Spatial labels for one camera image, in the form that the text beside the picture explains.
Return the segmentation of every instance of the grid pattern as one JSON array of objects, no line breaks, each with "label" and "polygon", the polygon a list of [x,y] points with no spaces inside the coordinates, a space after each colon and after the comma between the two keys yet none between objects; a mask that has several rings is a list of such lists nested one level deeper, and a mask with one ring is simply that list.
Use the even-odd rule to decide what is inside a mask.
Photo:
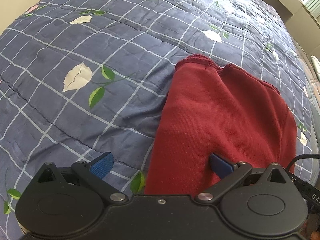
[{"label": "grid pattern", "polygon": [[[308,143],[297,134],[297,154],[310,149],[311,117],[305,77],[275,10],[261,0],[42,0],[46,7],[19,17],[0,36],[0,194],[23,191],[45,161],[69,166],[111,151],[105,180],[130,195],[129,184],[148,160],[175,64],[193,53],[218,65],[234,63],[279,89]],[[68,24],[82,10],[103,10],[90,23]],[[201,31],[217,27],[222,42]],[[266,50],[270,43],[271,51]],[[62,93],[69,70],[84,62],[92,80]],[[101,65],[116,74],[93,108],[89,95],[104,81]],[[310,181],[309,160],[295,173]],[[15,200],[9,199],[14,211]],[[0,214],[0,235],[17,239],[13,213]]]}]

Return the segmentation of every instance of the black cable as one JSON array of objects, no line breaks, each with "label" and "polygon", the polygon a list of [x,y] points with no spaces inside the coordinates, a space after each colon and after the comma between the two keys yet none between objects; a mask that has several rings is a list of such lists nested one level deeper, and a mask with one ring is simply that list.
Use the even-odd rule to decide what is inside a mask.
[{"label": "black cable", "polygon": [[320,159],[320,154],[302,154],[299,156],[296,156],[292,159],[292,161],[288,164],[288,166],[285,168],[286,171],[289,171],[291,166],[298,160],[302,159]]}]

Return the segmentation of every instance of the red sweatshirt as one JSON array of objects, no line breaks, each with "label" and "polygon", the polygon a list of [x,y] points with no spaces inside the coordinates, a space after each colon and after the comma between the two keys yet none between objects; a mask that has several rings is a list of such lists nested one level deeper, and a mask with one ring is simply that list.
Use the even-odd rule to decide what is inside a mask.
[{"label": "red sweatshirt", "polygon": [[145,194],[196,195],[219,181],[209,155],[265,168],[296,154],[297,126],[271,84],[203,55],[177,63],[156,132]]}]

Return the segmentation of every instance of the bed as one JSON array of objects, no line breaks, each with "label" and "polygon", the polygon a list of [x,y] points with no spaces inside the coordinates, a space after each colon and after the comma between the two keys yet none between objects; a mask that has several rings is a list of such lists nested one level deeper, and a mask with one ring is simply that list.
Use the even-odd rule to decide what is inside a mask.
[{"label": "bed", "polygon": [[[44,162],[110,151],[104,180],[131,195],[148,172],[174,66],[199,53],[274,85],[297,123],[297,155],[318,153],[312,90],[262,0],[41,0],[0,36],[0,239],[21,236],[14,207]],[[295,174],[315,184],[319,162],[298,161]]]}]

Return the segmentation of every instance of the red cloth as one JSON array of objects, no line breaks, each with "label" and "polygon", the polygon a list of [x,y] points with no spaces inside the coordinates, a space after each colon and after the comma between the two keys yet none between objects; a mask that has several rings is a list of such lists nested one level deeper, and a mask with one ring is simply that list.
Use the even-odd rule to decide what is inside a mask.
[{"label": "red cloth", "polygon": [[295,157],[297,127],[271,84],[203,55],[177,63],[156,132],[145,194],[196,195],[219,181],[209,155],[265,168]]}]

